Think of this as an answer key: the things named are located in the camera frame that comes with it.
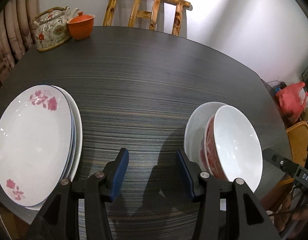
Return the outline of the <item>person right hand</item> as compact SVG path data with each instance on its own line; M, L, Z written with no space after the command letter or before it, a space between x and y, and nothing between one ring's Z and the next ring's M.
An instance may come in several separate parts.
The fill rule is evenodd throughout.
M297 222L288 239L296 239L308 221L308 205L292 211L294 209L292 201L295 198L293 195L296 192L293 179L284 179L277 183L260 201L266 211L275 213L271 220L278 232L285 229L290 218L293 222Z

